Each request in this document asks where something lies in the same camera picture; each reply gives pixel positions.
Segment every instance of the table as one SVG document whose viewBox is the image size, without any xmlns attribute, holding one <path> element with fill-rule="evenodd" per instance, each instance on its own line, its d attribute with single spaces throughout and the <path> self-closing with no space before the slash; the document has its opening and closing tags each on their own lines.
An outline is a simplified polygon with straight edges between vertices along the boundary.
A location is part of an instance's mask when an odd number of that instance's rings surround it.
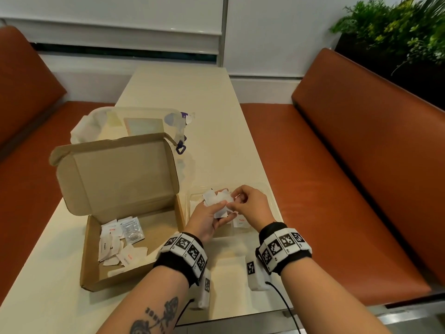
<svg viewBox="0 0 445 334">
<path fill-rule="evenodd" d="M 184 176 L 179 176 L 183 205 L 191 186 L 259 182 L 270 188 L 224 68 L 147 63 L 136 70 L 116 106 L 195 113 L 186 127 L 187 150 L 175 156 L 177 164 L 183 162 Z M 276 207 L 271 193 L 269 199 Z M 275 218 L 281 220 L 278 208 Z M 0 332 L 94 333 L 131 290 L 134 283 L 95 293 L 79 287 L 85 226 L 86 217 L 69 213 L 62 200 L 0 308 Z M 251 292 L 248 288 L 244 255 L 255 246 L 258 238 L 251 233 L 220 238 L 208 247 L 214 262 L 210 309 L 187 310 L 182 324 L 285 308 L 275 291 Z M 276 275 L 274 283 L 284 292 Z M 267 327 L 266 315 L 261 315 L 262 331 Z"/>
</svg>

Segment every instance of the open cardboard box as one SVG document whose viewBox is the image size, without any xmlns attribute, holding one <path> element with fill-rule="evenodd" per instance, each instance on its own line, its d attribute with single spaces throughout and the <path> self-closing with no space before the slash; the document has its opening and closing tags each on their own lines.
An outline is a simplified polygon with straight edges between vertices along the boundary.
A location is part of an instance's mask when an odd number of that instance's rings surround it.
<svg viewBox="0 0 445 334">
<path fill-rule="evenodd" d="M 177 196 L 179 181 L 165 133 L 130 136 L 116 140 L 59 146 L 50 163 L 68 210 L 88 215 L 82 257 L 81 287 L 95 292 L 144 275 L 153 263 L 108 277 L 122 266 L 99 263 L 101 225 L 114 219 L 137 216 L 145 239 L 134 247 L 161 246 L 175 231 L 184 229 Z"/>
</svg>

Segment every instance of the clear plastic tray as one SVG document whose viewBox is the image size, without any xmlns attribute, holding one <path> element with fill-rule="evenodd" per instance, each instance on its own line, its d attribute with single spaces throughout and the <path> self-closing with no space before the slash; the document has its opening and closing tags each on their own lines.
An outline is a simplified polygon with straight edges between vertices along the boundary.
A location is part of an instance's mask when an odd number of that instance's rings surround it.
<svg viewBox="0 0 445 334">
<path fill-rule="evenodd" d="M 253 183 L 248 185 L 260 190 L 265 195 L 267 195 L 269 207 L 272 210 L 272 213 L 275 215 L 275 207 L 273 206 L 271 202 L 271 192 L 270 189 L 267 187 L 267 185 L 264 185 L 262 183 Z M 228 189 L 230 193 L 232 193 L 237 187 L 241 186 L 241 184 L 215 184 L 215 185 L 207 185 L 207 186 L 193 186 L 190 188 L 190 190 L 187 192 L 186 196 L 186 222 L 190 219 L 191 214 L 193 213 L 193 209 L 196 206 L 197 203 L 202 202 L 203 199 L 203 193 L 213 189 L 213 190 L 222 190 L 222 189 Z M 252 226 L 248 226 L 246 228 L 243 227 L 235 227 L 233 222 L 230 222 L 222 227 L 220 227 L 218 230 L 216 230 L 214 237 L 228 237 L 228 236 L 236 236 L 237 234 L 241 233 L 249 233 L 254 232 L 255 229 Z"/>
</svg>

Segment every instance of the seat cushion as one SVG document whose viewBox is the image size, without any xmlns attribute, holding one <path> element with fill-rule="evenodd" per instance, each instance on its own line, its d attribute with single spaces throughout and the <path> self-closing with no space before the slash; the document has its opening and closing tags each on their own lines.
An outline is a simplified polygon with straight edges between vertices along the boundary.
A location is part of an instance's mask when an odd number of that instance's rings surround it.
<svg viewBox="0 0 445 334">
<path fill-rule="evenodd" d="M 242 104 L 283 221 L 314 260 L 366 305 L 430 287 L 292 105 Z"/>
<path fill-rule="evenodd" d="M 4 268 L 0 275 L 0 304 L 62 198 L 56 168 L 48 162 L 51 151 L 69 144 L 70 131 L 81 117 L 102 106 L 114 104 L 64 103 L 0 162 L 0 266 Z"/>
<path fill-rule="evenodd" d="M 0 145 L 66 93 L 20 31 L 0 28 Z"/>
<path fill-rule="evenodd" d="M 328 49 L 292 98 L 445 285 L 445 112 Z"/>
</svg>

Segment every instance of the box lid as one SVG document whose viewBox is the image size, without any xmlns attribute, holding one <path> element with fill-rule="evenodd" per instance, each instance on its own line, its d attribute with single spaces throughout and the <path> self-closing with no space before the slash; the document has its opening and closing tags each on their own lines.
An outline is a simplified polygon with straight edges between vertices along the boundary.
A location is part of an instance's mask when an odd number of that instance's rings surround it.
<svg viewBox="0 0 445 334">
<path fill-rule="evenodd" d="M 166 133 L 92 141 L 55 148 L 49 158 L 66 206 L 100 222 L 164 208 L 179 192 Z"/>
</svg>

